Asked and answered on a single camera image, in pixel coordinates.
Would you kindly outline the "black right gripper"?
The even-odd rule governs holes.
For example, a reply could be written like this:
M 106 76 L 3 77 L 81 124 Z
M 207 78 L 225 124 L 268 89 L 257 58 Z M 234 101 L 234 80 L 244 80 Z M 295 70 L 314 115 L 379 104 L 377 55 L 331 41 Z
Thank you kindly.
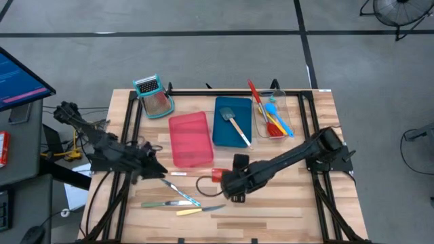
M 225 170 L 222 172 L 220 181 L 220 187 L 223 195 L 230 199 L 234 203 L 245 203 L 246 193 L 254 192 L 261 189 L 261 182 L 255 182 L 256 175 L 260 171 L 261 161 L 253 161 L 250 164 L 250 157 L 243 154 L 235 154 L 233 158 L 233 171 L 236 171 L 241 178 L 241 185 L 244 189 L 235 194 L 235 187 L 233 185 L 235 181 L 235 173 L 233 171 Z

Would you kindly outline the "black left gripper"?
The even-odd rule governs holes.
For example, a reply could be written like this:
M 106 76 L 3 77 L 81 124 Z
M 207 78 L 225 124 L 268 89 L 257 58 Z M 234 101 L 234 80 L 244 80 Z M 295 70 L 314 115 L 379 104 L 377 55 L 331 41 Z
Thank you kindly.
M 167 173 L 168 170 L 156 159 L 155 155 L 157 151 L 150 142 L 139 145 L 137 141 L 131 141 L 130 145 L 137 149 L 136 161 L 139 164 L 139 166 L 132 170 L 131 184 L 136 185 L 139 177 L 141 177 L 142 180 L 161 179 L 165 177 L 163 173 Z

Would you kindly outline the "orange spatula with wooden handle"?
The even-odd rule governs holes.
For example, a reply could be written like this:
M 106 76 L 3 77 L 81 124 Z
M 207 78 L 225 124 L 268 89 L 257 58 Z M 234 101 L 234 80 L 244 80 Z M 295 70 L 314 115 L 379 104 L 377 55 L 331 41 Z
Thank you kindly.
M 171 171 L 169 175 L 171 176 L 188 176 L 188 177 L 211 177 L 211 181 L 214 183 L 220 182 L 222 180 L 222 175 L 224 172 L 229 171 L 225 168 L 205 168 L 204 170 L 193 170 L 193 171 Z

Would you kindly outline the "green-handled knife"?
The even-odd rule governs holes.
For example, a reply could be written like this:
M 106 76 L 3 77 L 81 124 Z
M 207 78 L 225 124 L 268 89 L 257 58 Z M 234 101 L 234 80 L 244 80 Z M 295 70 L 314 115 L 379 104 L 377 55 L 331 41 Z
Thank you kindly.
M 164 202 L 143 202 L 141 207 L 164 207 L 164 206 L 183 206 L 192 205 L 190 201 L 187 200 L 177 200 L 177 201 L 164 201 Z

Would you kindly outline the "yellow-handled knife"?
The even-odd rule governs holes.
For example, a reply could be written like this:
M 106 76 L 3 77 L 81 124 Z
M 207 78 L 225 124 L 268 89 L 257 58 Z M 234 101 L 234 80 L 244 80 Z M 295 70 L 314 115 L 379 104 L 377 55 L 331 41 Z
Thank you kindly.
M 225 204 L 222 205 L 217 205 L 217 206 L 213 206 L 213 207 L 202 207 L 202 208 L 196 208 L 196 209 L 186 209 L 186 210 L 182 210 L 182 211 L 177 211 L 176 215 L 177 216 L 187 216 L 187 215 L 191 215 L 191 214 L 196 214 L 199 212 L 205 212 L 205 211 L 215 211 L 218 209 L 221 209 L 223 207 L 225 207 Z

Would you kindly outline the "grey spatula with wooden handle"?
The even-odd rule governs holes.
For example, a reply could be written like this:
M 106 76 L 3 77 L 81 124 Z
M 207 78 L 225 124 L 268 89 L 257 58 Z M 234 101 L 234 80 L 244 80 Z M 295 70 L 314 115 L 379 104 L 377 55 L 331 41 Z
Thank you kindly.
M 232 109 L 229 107 L 222 107 L 219 109 L 219 112 L 225 121 L 229 121 L 232 124 L 232 126 L 236 129 L 237 133 L 241 136 L 248 148 L 252 150 L 253 148 L 251 142 L 247 139 L 240 126 L 238 126 L 237 122 L 235 121 L 235 113 L 232 111 Z

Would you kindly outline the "red slotted spatula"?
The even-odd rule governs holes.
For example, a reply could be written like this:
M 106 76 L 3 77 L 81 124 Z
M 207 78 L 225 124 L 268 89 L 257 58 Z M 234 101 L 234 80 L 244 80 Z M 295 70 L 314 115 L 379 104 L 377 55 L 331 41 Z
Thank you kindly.
M 254 96 L 259 108 L 261 109 L 262 116 L 264 117 L 264 120 L 266 123 L 268 135 L 270 135 L 270 137 L 272 137 L 272 138 L 280 138 L 280 137 L 284 136 L 282 131 L 275 124 L 273 124 L 269 121 L 269 118 L 267 117 L 266 110 L 263 106 L 263 103 L 260 99 L 260 96 L 258 95 L 258 92 L 257 92 L 253 82 L 250 79 L 248 79 L 248 85 L 252 91 L 252 95 Z

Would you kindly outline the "yellow silicone spatula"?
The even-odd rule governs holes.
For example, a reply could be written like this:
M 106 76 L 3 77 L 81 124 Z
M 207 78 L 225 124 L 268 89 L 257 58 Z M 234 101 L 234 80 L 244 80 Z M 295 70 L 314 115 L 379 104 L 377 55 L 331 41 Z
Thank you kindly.
M 259 111 L 259 113 L 262 113 L 262 110 L 260 107 L 258 107 L 258 111 Z M 271 121 L 271 123 L 273 123 L 280 130 L 280 132 L 283 135 L 288 136 L 288 133 L 286 132 L 286 130 L 284 128 L 282 128 L 282 126 L 278 122 L 276 122 L 276 120 L 274 120 L 274 118 L 268 112 L 266 112 L 266 116 L 268 117 L 269 121 Z

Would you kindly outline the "blue silicone spoon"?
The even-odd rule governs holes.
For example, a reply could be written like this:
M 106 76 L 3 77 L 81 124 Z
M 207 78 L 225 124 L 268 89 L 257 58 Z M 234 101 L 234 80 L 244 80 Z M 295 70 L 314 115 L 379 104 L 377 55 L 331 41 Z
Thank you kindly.
M 279 115 L 277 107 L 273 103 L 266 103 L 265 110 L 268 114 L 273 115 L 277 120 L 278 128 L 281 128 L 289 137 L 294 137 L 294 132 L 290 128 L 290 126 L 283 120 L 283 118 Z

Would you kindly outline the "blue-white patterned knife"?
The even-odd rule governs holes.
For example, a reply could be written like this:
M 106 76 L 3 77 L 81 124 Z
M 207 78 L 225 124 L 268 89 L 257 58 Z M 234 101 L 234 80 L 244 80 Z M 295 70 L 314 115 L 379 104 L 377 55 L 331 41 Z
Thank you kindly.
M 200 202 L 198 202 L 197 200 L 195 200 L 194 198 L 190 197 L 189 195 L 187 195 L 186 193 L 182 192 L 181 190 L 179 190 L 174 184 L 172 184 L 171 182 L 165 180 L 165 179 L 161 179 L 161 181 L 168 186 L 169 188 L 171 188 L 172 190 L 174 190 L 175 192 L 177 192 L 180 196 L 184 197 L 187 201 L 190 201 L 193 205 L 197 206 L 197 207 L 201 207 Z

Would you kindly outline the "blue plastic bin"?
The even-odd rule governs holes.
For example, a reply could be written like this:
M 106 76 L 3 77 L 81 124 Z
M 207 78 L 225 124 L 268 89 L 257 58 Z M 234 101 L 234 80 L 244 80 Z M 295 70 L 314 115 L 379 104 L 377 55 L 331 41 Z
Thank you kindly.
M 246 148 L 247 144 L 232 123 L 223 119 L 220 109 L 224 107 L 233 111 L 235 122 L 248 141 L 252 142 L 252 101 L 249 98 L 236 97 L 217 97 L 215 100 L 213 143 L 216 146 Z

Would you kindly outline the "teal-framed metal box grater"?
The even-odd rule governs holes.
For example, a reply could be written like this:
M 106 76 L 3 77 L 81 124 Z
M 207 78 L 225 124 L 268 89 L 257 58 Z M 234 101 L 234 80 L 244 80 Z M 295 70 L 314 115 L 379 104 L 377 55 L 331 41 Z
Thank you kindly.
M 174 111 L 174 101 L 157 74 L 132 81 L 137 97 L 150 119 L 158 119 Z

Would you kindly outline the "white paper sheet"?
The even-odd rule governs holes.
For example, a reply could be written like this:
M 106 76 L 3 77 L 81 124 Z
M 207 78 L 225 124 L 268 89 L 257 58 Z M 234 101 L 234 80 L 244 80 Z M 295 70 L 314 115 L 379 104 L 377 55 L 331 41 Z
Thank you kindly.
M 78 172 L 79 174 L 83 174 L 87 177 L 91 176 L 90 169 L 91 169 L 90 163 L 72 168 L 73 171 Z M 64 189 L 65 189 L 66 198 L 68 202 L 68 208 L 70 210 L 75 210 L 85 205 L 87 201 L 88 190 L 83 190 L 81 188 L 77 188 L 75 186 L 66 183 L 64 183 Z

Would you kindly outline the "clear plastic bin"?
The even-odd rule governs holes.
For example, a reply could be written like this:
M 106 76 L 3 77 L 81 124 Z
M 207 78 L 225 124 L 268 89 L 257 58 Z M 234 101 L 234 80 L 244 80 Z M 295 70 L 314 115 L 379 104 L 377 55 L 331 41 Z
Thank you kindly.
M 295 136 L 295 129 L 292 126 L 292 121 L 291 121 L 292 117 L 291 117 L 291 114 L 289 111 L 289 108 L 290 108 L 289 102 L 287 101 L 287 96 L 286 96 L 285 92 L 280 90 L 280 89 L 271 89 L 271 90 L 258 91 L 258 95 L 260 96 L 260 99 L 263 103 L 264 108 L 265 108 L 266 103 L 271 103 L 271 102 L 269 102 L 269 97 L 274 96 L 274 98 L 276 99 L 276 103 L 273 103 L 273 104 L 277 107 L 279 115 L 290 126 L 290 128 L 294 132 L 294 136 Z M 253 95 L 252 95 L 252 102 L 253 102 L 253 104 L 252 104 L 253 105 L 252 117 L 253 117 L 254 125 L 256 126 L 256 131 L 258 132 L 258 136 L 260 136 L 261 138 L 266 138 L 266 139 L 290 138 L 289 136 L 282 136 L 280 138 L 270 137 L 270 135 L 268 135 L 268 133 L 267 133 L 267 127 L 266 127 L 264 117 L 262 116 L 262 113 L 259 113 L 259 111 L 258 111 L 259 106 L 258 106 Z

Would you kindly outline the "grey chair base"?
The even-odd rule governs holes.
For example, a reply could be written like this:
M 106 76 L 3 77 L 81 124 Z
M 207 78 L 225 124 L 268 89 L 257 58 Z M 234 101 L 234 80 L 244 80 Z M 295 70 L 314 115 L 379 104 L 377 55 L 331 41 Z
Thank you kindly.
M 434 144 L 434 122 L 418 129 L 410 129 L 404 133 L 404 138 L 406 141 L 414 141 L 420 137 L 427 137 L 429 142 Z

